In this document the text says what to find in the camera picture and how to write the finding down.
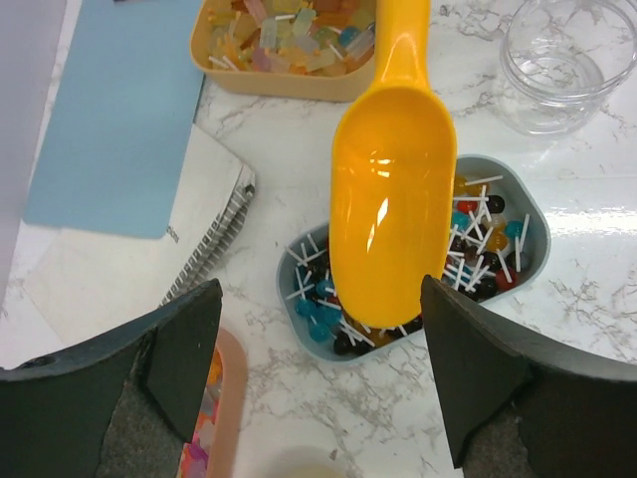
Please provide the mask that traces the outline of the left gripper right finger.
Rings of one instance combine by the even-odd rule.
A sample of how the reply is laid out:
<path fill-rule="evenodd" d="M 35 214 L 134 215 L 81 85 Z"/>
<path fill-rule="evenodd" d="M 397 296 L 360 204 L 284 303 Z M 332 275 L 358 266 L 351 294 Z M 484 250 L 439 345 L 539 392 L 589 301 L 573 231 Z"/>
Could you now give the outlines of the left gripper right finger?
<path fill-rule="evenodd" d="M 633 477 L 636 366 L 558 342 L 430 276 L 423 328 L 467 477 Z"/>

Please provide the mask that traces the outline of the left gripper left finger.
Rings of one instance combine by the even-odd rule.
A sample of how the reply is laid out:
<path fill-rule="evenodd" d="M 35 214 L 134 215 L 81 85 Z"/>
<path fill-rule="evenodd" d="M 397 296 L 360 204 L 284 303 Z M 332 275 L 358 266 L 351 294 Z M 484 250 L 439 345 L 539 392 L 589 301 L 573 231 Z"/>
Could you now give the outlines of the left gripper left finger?
<path fill-rule="evenodd" d="M 194 434 L 218 280 L 80 344 L 1 371 L 4 477 L 173 477 Z"/>

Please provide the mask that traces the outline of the blue tray of lollipops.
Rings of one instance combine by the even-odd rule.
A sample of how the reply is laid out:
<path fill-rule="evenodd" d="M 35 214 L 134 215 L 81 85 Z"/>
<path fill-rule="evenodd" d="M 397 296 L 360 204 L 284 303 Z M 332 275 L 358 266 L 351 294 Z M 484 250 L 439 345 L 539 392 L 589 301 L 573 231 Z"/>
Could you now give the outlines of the blue tray of lollipops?
<path fill-rule="evenodd" d="M 541 272 L 550 246 L 548 226 L 520 178 L 494 158 L 461 156 L 456 186 L 443 281 L 487 305 Z M 286 249 L 277 272 L 281 303 L 312 357 L 356 363 L 421 332 L 420 317 L 385 330 L 368 328 L 348 314 L 335 290 L 327 246 L 327 225 L 311 229 Z"/>

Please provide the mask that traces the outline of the orange plastic scoop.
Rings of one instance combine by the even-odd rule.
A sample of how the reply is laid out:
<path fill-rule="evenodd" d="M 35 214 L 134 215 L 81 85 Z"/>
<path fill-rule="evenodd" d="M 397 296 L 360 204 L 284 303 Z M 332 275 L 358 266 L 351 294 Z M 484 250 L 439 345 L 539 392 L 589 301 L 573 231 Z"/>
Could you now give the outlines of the orange plastic scoop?
<path fill-rule="evenodd" d="M 441 276 L 457 164 L 450 112 L 427 75 L 429 1 L 380 1 L 374 76 L 332 142 L 329 258 L 344 309 L 372 328 L 420 312 Z"/>

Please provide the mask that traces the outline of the clear plastic jar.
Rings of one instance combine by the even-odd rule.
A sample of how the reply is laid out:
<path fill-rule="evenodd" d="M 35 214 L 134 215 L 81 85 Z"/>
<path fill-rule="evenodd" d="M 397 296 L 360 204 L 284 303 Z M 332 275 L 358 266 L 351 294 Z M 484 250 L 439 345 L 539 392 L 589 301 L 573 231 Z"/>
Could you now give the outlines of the clear plastic jar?
<path fill-rule="evenodd" d="M 583 127 L 636 68 L 633 1 L 525 1 L 499 51 L 501 118 L 531 136 Z"/>

